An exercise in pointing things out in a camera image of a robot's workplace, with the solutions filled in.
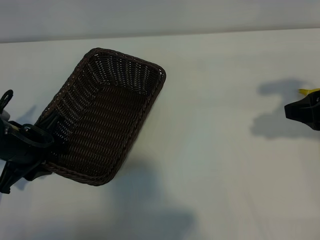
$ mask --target white wall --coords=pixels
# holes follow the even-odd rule
[[[320,0],[0,0],[0,42],[320,27]]]

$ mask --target white tabletop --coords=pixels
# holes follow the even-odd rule
[[[320,88],[320,29],[0,44],[11,119],[34,123],[96,47],[162,66],[162,92],[114,180],[21,180],[0,239],[320,238],[320,136],[284,114]]]

